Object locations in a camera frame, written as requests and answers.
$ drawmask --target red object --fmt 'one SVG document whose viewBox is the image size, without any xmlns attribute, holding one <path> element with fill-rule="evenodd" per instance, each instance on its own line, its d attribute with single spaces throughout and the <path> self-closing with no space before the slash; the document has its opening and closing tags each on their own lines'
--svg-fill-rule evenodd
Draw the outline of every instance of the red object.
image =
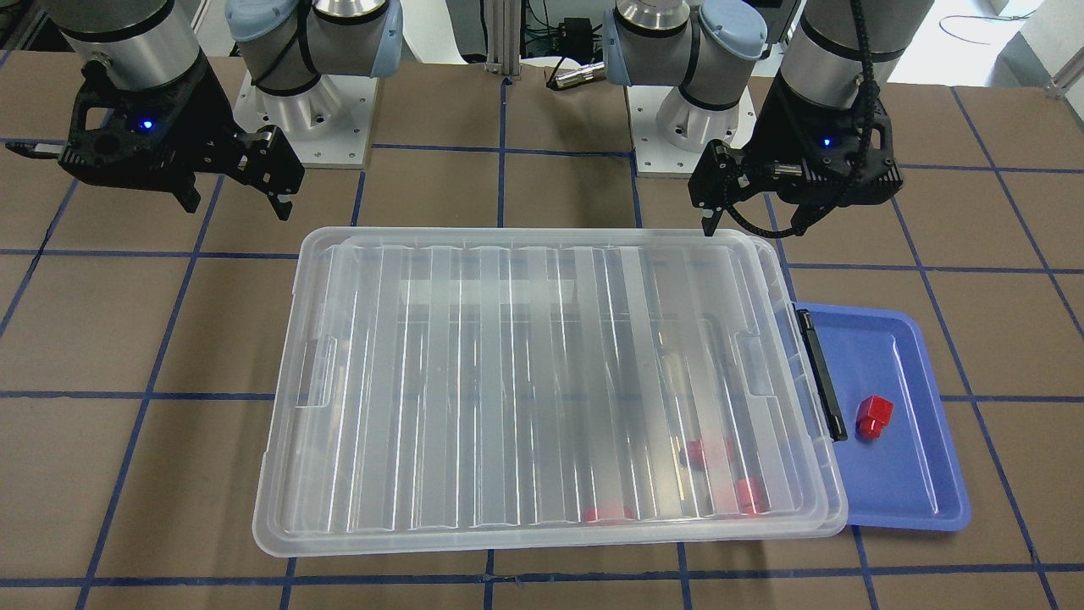
<svg viewBox="0 0 1084 610">
<path fill-rule="evenodd" d="M 767 512 L 767 502 L 764 501 L 764 491 L 760 480 L 752 477 L 738 479 L 734 483 L 734 489 L 738 494 L 738 510 L 741 511 L 741 515 Z"/>
<path fill-rule="evenodd" d="M 589 508 L 583 511 L 583 521 L 585 523 L 595 523 L 598 521 L 614 521 L 622 519 L 635 519 L 632 515 L 632 509 L 629 507 L 618 507 L 618 506 L 604 506 L 602 508 Z"/>
<path fill-rule="evenodd" d="M 731 443 L 730 439 L 723 439 L 723 446 L 726 450 L 726 460 L 734 462 L 734 444 Z M 704 440 L 689 441 L 685 443 L 685 463 L 689 468 L 698 468 L 700 470 L 706 470 L 708 468 L 709 459 L 722 458 L 719 455 L 720 452 L 719 443 L 705 443 Z"/>
<path fill-rule="evenodd" d="M 859 407 L 859 434 L 873 441 L 892 420 L 892 403 L 877 394 L 862 401 Z"/>
</svg>

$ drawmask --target black handle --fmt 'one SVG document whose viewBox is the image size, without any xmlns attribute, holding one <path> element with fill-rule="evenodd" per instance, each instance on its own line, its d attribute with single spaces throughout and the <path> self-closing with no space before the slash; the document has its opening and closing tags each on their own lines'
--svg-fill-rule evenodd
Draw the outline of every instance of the black handle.
<svg viewBox="0 0 1084 610">
<path fill-rule="evenodd" d="M 805 341 L 805 352 L 813 364 L 813 380 L 816 381 L 816 391 L 821 395 L 828 434 L 833 441 L 846 441 L 847 424 L 843 423 L 843 414 L 839 411 L 839 400 L 836 399 L 836 389 L 831 386 L 828 363 L 825 362 L 824 351 L 821 350 L 821 340 L 817 339 L 816 329 L 813 328 L 813 316 L 809 310 L 796 310 L 795 315 L 798 317 L 798 328 L 801 329 L 802 339 Z"/>
</svg>

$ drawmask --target clear plastic container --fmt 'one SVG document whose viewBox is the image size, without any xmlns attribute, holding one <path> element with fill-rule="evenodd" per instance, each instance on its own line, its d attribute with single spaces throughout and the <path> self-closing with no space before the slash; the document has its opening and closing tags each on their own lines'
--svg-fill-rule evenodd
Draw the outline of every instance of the clear plastic container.
<svg viewBox="0 0 1084 610">
<path fill-rule="evenodd" d="M 735 231 L 320 229 L 253 531 L 280 557 L 831 535 L 809 372 Z"/>
</svg>

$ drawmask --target tiled table surface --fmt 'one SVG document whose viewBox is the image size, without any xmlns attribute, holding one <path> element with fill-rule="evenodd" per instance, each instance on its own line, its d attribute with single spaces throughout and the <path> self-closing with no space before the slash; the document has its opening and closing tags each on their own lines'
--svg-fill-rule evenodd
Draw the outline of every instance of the tiled table surface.
<svg viewBox="0 0 1084 610">
<path fill-rule="evenodd" d="M 0 138 L 63 138 L 75 57 L 0 65 Z M 241 62 L 215 65 L 235 91 Z M 779 245 L 798 298 L 921 326 L 973 506 L 963 532 L 260 551 L 251 507 L 310 230 L 698 226 L 682 181 L 634 177 L 621 89 L 555 94 L 525 70 L 404 65 L 367 170 L 310 171 L 285 223 L 214 176 L 188 215 L 0 154 L 0 608 L 1084 607 L 1084 134 L 1023 89 L 888 86 L 906 187 Z"/>
</svg>

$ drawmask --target blue tray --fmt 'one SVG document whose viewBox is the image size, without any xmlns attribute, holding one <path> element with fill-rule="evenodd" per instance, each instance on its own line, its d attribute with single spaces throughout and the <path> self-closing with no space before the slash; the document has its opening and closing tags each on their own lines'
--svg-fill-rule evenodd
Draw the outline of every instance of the blue tray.
<svg viewBox="0 0 1084 610">
<path fill-rule="evenodd" d="M 944 407 L 918 326 L 899 312 L 798 303 L 813 317 L 850 439 L 834 445 L 848 523 L 955 532 L 971 519 Z M 880 439 L 859 436 L 870 394 L 895 406 Z"/>
</svg>

